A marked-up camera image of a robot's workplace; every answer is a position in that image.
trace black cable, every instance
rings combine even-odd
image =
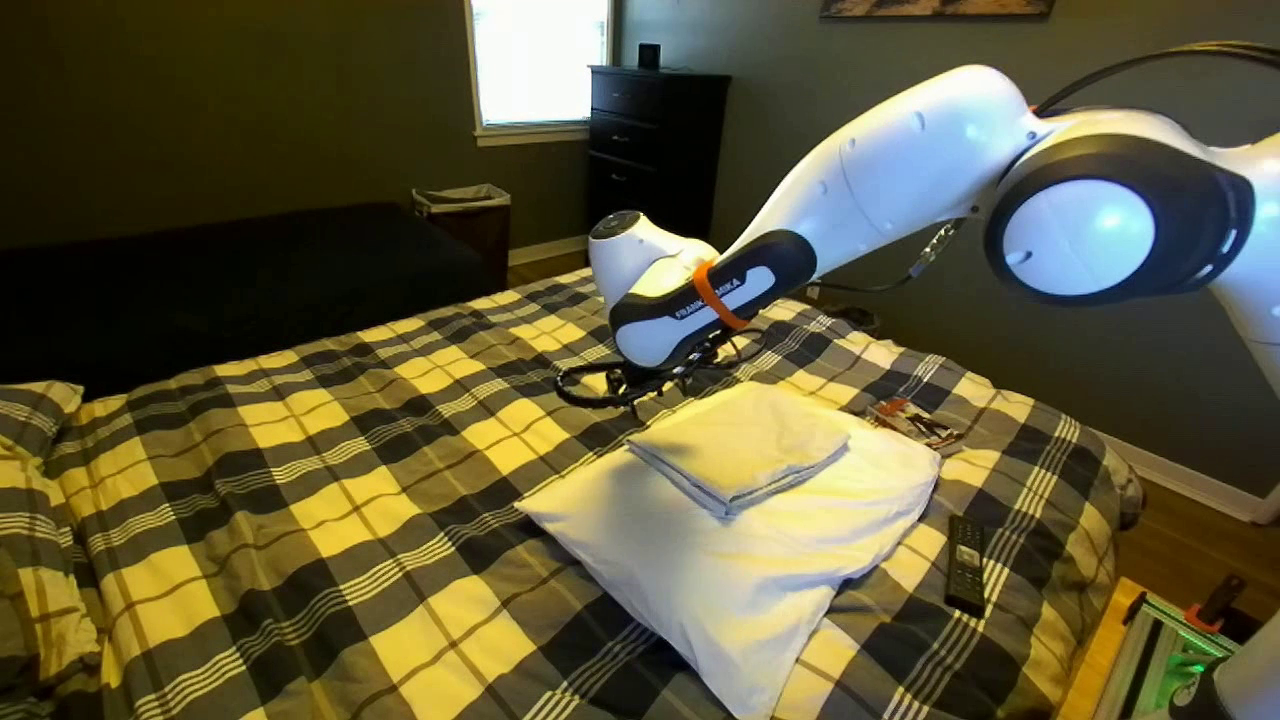
[[[1065,85],[1062,92],[1052,92],[1050,101],[1036,104],[1036,116],[1052,116],[1062,112],[1055,104],[1065,104],[1068,98],[1075,98],[1082,87],[1110,82],[1116,71],[1129,71],[1136,63],[1157,63],[1157,61],[1173,61],[1173,58],[1223,58],[1223,61],[1248,61],[1248,63],[1263,63],[1263,69],[1280,69],[1280,49],[1268,43],[1252,43],[1252,41],[1198,41],[1198,43],[1173,43],[1161,51],[1141,51],[1116,63],[1104,63],[1095,71],[1075,78],[1073,85]]]
[[[891,281],[879,281],[879,283],[833,283],[833,281],[822,281],[816,288],[854,294],[854,295],[879,295],[879,294],[904,288],[944,255],[944,250],[953,245],[958,232],[960,232],[960,221],[940,224],[929,238],[929,245],[917,254],[917,259]]]

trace dark wall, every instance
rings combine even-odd
[[[457,0],[0,7],[0,250],[492,180],[586,232],[586,149],[475,149]]]
[[[1050,22],[822,22],[822,0],[633,0],[624,49],[669,69],[733,71],[715,232],[729,245],[774,185],[861,107],[953,63],[996,63],[1036,101],[1065,82],[1177,41],[1280,43],[1276,0],[1055,0]],[[1276,71],[1187,61],[1095,87],[1095,104],[1165,107],[1217,145],[1280,127]],[[842,281],[883,281],[917,245]],[[1280,401],[1209,294],[1119,310],[1045,310],[983,265],[969,229],[926,281],[854,295],[879,333],[949,351],[1169,459],[1252,498],[1280,478]]]

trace white pillow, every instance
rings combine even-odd
[[[919,522],[937,452],[866,424],[814,482],[733,522],[693,505],[630,448],[518,509],[551,533],[642,626],[663,636],[733,715],[769,715],[833,594]]]

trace bed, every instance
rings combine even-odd
[[[103,715],[729,715],[522,499],[618,452],[590,271],[83,401],[0,387],[3,710]],[[842,581],[774,715],[1050,715],[1116,584],[1141,486],[1082,419],[781,302],[743,381],[953,429],[900,545]],[[659,424],[686,393],[643,401]],[[949,518],[990,612],[944,603]]]

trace plaid bedspread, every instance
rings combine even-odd
[[[43,471],[83,545],[110,710],[137,715],[725,715],[512,499],[618,448],[586,271],[83,405]],[[774,304],[736,370],[960,432],[904,545],[842,590],[781,715],[1050,714],[1116,581],[1126,466],[944,356]],[[681,393],[642,417],[663,417]],[[944,596],[953,514],[992,528],[990,615]]]

